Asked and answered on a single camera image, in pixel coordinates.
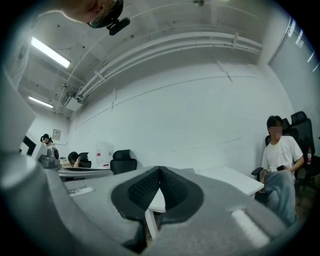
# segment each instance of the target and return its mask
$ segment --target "floor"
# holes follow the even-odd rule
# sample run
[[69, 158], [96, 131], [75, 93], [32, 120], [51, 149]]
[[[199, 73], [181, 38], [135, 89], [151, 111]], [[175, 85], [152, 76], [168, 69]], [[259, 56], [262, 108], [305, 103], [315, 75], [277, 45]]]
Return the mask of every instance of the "floor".
[[[314, 185], [320, 189], [320, 175], [316, 176], [314, 181]], [[304, 190], [301, 187], [298, 194], [299, 198], [296, 199], [295, 211], [299, 220], [304, 220], [315, 204], [317, 192], [310, 187], [306, 187]]]
[[[315, 177], [315, 184], [320, 188], [320, 175]], [[302, 221], [306, 217], [308, 217], [310, 211], [312, 210], [313, 205], [315, 204], [317, 193], [312, 188], [306, 187], [303, 190], [303, 188], [301, 187], [298, 194], [299, 194], [299, 198], [296, 199], [295, 211], [299, 216], [299, 220]], [[154, 215], [155, 222], [158, 228], [159, 228], [160, 214], [161, 213], [159, 213], [158, 215]], [[150, 235], [147, 223], [145, 223], [145, 233], [146, 233], [146, 244], [147, 246], [149, 246], [153, 242], [153, 239]]]

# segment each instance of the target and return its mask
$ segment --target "chair headrest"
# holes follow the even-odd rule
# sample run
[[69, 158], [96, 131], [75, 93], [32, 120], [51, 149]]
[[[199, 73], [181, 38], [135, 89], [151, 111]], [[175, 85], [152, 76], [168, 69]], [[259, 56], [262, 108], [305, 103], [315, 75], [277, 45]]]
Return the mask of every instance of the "chair headrest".
[[118, 150], [114, 152], [113, 159], [114, 160], [130, 160], [131, 159], [130, 149]]
[[307, 118], [307, 115], [305, 114], [305, 112], [303, 112], [303, 111], [297, 112], [291, 116], [291, 121], [292, 121], [291, 125], [300, 124], [307, 119], [308, 118]]
[[282, 130], [283, 132], [288, 132], [291, 129], [290, 123], [288, 119], [284, 118], [282, 119], [283, 125], [282, 125]]
[[88, 154], [89, 153], [80, 153], [79, 154], [79, 157], [81, 157], [81, 162], [88, 162], [89, 161]]

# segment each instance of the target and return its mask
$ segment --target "water bottle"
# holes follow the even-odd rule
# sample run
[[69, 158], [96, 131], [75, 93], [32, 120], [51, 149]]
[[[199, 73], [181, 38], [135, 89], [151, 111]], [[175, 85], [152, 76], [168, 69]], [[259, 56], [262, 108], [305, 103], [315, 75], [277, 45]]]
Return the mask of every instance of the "water bottle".
[[99, 169], [108, 169], [110, 161], [114, 153], [114, 146], [109, 141], [98, 141], [95, 145], [96, 148], [96, 163]]
[[308, 148], [308, 152], [307, 152], [307, 162], [306, 162], [306, 164], [307, 165], [311, 165], [311, 158], [312, 158], [312, 151], [311, 151], [311, 147], [309, 146], [309, 148]]

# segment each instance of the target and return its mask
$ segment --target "woman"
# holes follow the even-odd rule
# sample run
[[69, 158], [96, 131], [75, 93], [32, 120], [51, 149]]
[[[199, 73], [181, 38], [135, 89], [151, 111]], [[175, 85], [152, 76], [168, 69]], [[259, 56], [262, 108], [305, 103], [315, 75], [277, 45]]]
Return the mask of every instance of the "woman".
[[51, 145], [51, 143], [53, 143], [51, 137], [48, 134], [44, 134], [41, 138], [40, 141], [45, 144], [47, 147], [49, 147]]

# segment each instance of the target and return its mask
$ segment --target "jeans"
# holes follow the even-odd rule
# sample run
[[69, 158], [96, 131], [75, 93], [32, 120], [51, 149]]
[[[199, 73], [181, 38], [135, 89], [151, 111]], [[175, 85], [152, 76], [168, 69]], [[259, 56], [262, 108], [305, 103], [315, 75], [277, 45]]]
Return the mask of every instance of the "jeans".
[[266, 206], [275, 212], [284, 223], [291, 226], [298, 219], [295, 186], [291, 172], [281, 170], [267, 173], [265, 190], [268, 193]]

